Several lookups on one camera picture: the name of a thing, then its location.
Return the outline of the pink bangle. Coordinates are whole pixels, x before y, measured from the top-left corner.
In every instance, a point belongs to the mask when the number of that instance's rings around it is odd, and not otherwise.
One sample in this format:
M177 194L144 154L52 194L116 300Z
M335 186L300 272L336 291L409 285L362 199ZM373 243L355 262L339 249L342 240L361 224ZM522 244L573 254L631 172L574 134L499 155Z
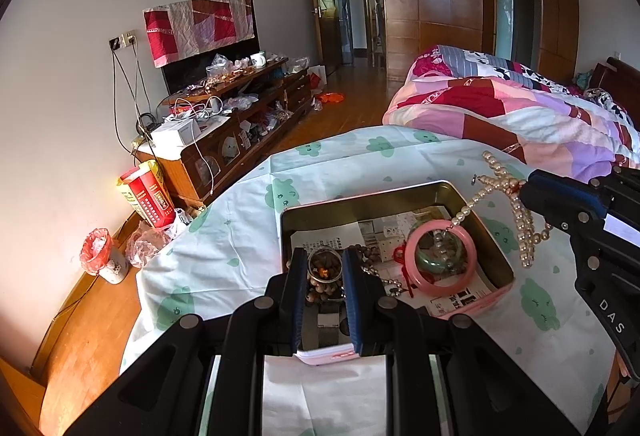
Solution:
M421 292L456 294L470 283L476 266L475 244L456 218L432 219L410 231L405 267Z

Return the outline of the pink patchwork quilt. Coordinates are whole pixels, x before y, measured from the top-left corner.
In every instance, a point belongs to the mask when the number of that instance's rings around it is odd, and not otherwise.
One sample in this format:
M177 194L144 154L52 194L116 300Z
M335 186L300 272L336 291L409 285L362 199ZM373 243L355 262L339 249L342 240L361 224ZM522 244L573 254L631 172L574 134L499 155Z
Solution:
M382 121L474 140L581 182L639 166L638 130L608 92L578 92L524 64L454 46L414 60Z

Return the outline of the dark wooden headboard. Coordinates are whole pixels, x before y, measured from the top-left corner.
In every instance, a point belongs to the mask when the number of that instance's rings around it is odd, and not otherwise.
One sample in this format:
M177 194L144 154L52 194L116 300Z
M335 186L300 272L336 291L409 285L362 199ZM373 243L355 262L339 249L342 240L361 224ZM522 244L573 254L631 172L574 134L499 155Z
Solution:
M640 72L637 69L620 59L608 57L605 63L597 64L589 87L608 92L628 113L634 126L639 127Z

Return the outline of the printed paper sheet in tin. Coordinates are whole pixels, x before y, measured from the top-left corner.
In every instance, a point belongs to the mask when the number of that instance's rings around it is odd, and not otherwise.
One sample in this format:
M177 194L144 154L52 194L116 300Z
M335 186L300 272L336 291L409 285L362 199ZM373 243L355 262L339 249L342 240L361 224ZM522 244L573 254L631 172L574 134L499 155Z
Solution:
M460 292L445 296L431 296L421 292L409 279L405 268L404 248L410 231L432 219L448 219L447 209L432 205L418 210L350 222L337 227L297 231L292 234L292 248L311 252L320 246L340 252L344 248L358 248L364 266L387 280L386 290L414 307L424 307L434 317L447 317L465 307L480 304L495 292L482 268L477 267L470 283Z

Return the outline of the crumpled clear plastic bag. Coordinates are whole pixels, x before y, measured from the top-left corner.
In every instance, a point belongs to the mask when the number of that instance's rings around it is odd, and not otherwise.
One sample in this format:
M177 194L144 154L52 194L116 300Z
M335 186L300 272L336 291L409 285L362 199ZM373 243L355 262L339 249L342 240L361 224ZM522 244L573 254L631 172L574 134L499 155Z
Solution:
M140 222L129 237L125 256L134 268L145 267L171 241L177 239L188 229L181 219L176 219L168 227L154 228L146 222Z

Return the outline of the pink Genji tin box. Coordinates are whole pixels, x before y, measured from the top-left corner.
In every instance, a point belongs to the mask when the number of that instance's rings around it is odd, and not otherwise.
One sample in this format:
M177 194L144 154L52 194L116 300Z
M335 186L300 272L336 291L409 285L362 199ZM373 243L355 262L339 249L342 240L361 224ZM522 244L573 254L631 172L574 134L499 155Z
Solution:
M362 269L386 293L436 318L470 314L510 289L508 261L518 252L513 230L498 219L471 213L462 222L476 251L468 268L464 243L445 230L422 231L432 220L451 220L468 200L451 182L436 180L351 198L296 205L280 219L282 258L307 254L307 292L297 358L308 366L356 358L346 319L342 254L353 248Z

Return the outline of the cloud print white tablecloth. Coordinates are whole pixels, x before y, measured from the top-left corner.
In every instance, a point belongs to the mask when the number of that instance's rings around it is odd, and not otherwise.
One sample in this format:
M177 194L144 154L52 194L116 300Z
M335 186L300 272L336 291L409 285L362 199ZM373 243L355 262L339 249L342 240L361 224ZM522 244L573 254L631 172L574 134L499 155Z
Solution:
M137 275L141 312L122 356L132 364L168 326L193 312L230 314L262 294L281 269L284 210L335 198L446 180L472 196L487 172L472 140L398 126L360 128L270 156L195 219ZM515 234L509 202L493 194L476 214ZM553 231L533 266L509 256L514 285L477 323L584 432L596 417L614 347L577 294L570 241ZM382 435L386 431L381 358L311 367L296 358L266 363L268 435Z

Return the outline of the red yellow carton box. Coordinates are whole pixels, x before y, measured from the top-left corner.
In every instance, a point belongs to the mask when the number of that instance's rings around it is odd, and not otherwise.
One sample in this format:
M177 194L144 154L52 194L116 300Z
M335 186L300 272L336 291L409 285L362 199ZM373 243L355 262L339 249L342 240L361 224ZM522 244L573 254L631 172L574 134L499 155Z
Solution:
M153 228L163 229L175 218L175 208L164 185L160 164L142 162L117 179L116 188L132 208Z

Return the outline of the orange object on floor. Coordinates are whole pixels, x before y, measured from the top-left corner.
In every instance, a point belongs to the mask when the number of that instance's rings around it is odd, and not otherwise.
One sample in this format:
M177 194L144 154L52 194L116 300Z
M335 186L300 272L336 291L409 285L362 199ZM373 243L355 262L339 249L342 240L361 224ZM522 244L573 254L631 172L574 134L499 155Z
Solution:
M345 100L345 96L339 92L322 92L318 98L322 104L340 104Z

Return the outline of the wooden TV cabinet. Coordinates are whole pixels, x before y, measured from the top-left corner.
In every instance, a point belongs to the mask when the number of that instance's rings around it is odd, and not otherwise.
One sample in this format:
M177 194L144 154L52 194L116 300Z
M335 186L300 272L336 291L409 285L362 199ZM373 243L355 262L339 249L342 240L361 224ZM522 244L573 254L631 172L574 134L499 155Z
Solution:
M194 118L200 136L182 148L159 147L150 139L134 154L160 164L175 204L199 208L265 159L308 113L311 99L308 70L290 73L283 60L273 61L214 92L169 97L165 118Z

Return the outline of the white box on cabinet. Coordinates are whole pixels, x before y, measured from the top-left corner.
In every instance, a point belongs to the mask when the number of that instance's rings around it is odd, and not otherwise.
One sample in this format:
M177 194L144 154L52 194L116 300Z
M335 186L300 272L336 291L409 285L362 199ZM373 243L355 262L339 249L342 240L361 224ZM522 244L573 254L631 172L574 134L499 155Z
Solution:
M182 148L198 139L201 130L194 118L165 121L151 133L153 144L166 148Z

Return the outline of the black television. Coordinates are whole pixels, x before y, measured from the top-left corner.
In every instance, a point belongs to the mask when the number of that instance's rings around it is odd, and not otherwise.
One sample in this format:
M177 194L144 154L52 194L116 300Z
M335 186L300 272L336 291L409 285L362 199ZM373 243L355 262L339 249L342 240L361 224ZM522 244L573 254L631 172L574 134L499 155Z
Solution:
M213 63L216 56L223 56L230 61L235 61L259 52L255 8L254 26L256 35L252 40L243 40L234 45L204 52L204 54L169 63L167 66L160 68L167 91L170 94L174 94L178 90L206 78L206 68Z

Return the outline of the white mug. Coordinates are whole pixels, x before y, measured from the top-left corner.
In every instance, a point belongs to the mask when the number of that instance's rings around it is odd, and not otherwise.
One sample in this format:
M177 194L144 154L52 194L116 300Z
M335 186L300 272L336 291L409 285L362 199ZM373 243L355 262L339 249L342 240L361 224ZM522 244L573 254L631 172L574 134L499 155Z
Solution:
M250 56L250 61L256 69L261 69L267 64L266 54L264 52L256 52Z

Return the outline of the red pink patchwork cloth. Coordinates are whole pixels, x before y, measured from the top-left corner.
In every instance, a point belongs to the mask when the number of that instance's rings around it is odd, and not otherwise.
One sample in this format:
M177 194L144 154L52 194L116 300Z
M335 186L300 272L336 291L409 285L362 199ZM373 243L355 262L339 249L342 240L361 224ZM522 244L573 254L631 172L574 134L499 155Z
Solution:
M253 0L183 0L143 11L154 66L252 40Z

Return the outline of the wall power socket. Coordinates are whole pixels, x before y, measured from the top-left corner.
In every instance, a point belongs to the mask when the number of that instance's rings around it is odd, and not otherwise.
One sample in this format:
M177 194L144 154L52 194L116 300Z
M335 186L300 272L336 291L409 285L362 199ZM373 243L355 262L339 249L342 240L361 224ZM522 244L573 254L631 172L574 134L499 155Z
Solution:
M108 41L112 52L117 52L119 49L134 46L136 44L136 34L134 31L123 32Z

